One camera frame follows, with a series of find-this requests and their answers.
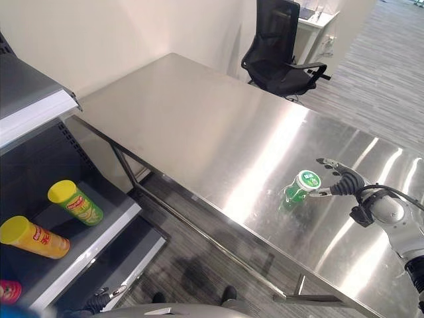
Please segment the red can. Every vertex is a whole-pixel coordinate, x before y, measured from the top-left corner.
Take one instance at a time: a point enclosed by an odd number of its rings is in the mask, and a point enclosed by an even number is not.
[[[0,280],[0,302],[15,303],[22,292],[22,286],[11,280]]]

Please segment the green can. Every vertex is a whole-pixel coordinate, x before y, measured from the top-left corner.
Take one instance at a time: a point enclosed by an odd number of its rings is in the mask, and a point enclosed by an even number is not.
[[[303,202],[307,194],[321,187],[321,179],[310,170],[302,170],[294,178],[293,182],[282,191],[282,204],[279,210],[284,208],[291,211],[298,203]]]
[[[47,197],[88,226],[98,224],[103,218],[103,211],[70,180],[56,182]]]

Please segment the pringles can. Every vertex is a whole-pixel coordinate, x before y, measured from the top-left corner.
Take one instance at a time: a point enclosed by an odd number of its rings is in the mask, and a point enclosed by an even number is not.
[[[103,211],[70,180],[56,182],[48,190],[47,197],[90,227],[103,218]]]
[[[11,280],[0,280],[0,302],[6,304],[16,303],[22,292],[22,286]]]
[[[69,251],[69,240],[31,223],[26,217],[11,217],[0,227],[0,242],[49,258]]]
[[[294,178],[293,182],[286,186],[280,193],[282,202],[279,211],[284,208],[291,211],[298,203],[307,197],[307,194],[321,187],[321,179],[310,170],[302,170]]]

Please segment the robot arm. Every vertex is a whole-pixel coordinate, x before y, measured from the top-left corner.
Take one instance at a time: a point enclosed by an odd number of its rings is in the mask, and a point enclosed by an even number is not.
[[[379,225],[388,235],[392,249],[405,264],[413,285],[419,293],[419,307],[424,313],[424,221],[412,205],[424,211],[424,206],[408,195],[385,185],[372,185],[360,174],[331,159],[317,159],[340,182],[318,189],[310,196],[355,195],[358,205],[350,216],[363,227]]]

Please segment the chair armrest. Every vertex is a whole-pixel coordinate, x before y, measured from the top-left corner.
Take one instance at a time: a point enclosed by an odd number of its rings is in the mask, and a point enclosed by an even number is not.
[[[292,70],[306,70],[307,68],[318,68],[318,70],[314,73],[314,75],[309,80],[308,85],[313,85],[321,77],[321,75],[324,74],[325,70],[327,69],[327,65],[321,62],[302,64],[302,65],[292,65],[292,64],[286,64],[286,65],[288,65]]]
[[[301,65],[295,65],[295,64],[286,64],[290,68],[293,68],[295,70],[306,70],[307,68],[322,68],[324,67],[324,72],[327,69],[327,65],[321,62],[315,62],[315,63],[309,63],[309,64],[301,64]]]

